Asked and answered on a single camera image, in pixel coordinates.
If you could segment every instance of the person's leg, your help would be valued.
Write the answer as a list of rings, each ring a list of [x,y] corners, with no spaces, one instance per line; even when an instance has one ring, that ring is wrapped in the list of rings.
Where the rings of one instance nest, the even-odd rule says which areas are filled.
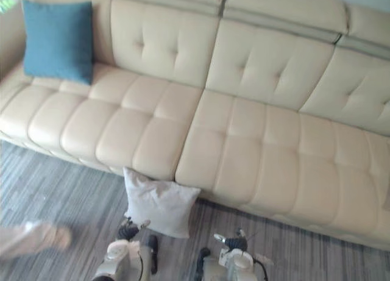
[[[70,242],[69,229],[50,223],[28,222],[22,226],[0,227],[0,259],[33,254],[49,247],[64,250]]]

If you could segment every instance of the tufted backrest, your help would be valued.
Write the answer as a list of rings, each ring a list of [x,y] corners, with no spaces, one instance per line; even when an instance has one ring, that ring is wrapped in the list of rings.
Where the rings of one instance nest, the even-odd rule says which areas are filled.
[[[113,54],[110,33],[111,0],[31,0],[43,3],[66,3],[91,1],[93,5],[93,47],[94,59],[97,62],[113,65]]]
[[[203,88],[218,18],[130,0],[112,0],[117,66]]]
[[[330,44],[222,20],[206,88],[298,110],[332,53]]]
[[[300,111],[390,135],[390,61],[336,48]]]

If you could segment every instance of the throw pillow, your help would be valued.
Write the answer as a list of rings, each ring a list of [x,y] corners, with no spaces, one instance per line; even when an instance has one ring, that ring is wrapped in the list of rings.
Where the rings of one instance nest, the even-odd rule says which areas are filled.
[[[92,83],[92,3],[40,4],[23,0],[24,71]]]
[[[190,237],[188,219],[199,188],[150,180],[129,168],[124,168],[123,173],[129,202],[126,217],[136,224],[149,219],[148,228],[170,237]]]

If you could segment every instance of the striped carpet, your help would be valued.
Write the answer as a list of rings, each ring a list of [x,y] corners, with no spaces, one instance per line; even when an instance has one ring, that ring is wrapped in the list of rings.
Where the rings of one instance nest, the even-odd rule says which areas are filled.
[[[0,262],[0,280],[90,280],[126,209],[122,177],[38,154],[2,142],[1,224],[43,219],[69,226],[70,249]],[[159,272],[152,281],[193,280],[200,248],[218,254],[213,233],[233,236],[242,227],[249,252],[271,259],[270,281],[390,280],[390,253],[248,215],[206,201],[196,202],[191,238],[158,235]],[[145,241],[150,231],[139,234]],[[256,272],[262,280],[261,271]]]

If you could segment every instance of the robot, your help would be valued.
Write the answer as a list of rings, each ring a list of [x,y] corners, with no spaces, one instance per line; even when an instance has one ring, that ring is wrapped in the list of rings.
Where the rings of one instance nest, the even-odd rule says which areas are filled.
[[[149,224],[150,221],[145,221],[137,226],[130,218],[125,219],[92,281],[150,281],[151,274],[157,272],[157,237],[151,235],[148,244],[141,247],[137,242],[130,242]]]
[[[254,274],[254,264],[258,263],[264,272],[264,280],[268,276],[264,264],[247,252],[248,244],[242,229],[237,230],[236,238],[226,238],[214,234],[214,238],[228,248],[221,249],[219,260],[211,257],[207,247],[200,250],[196,265],[194,281],[258,281]]]

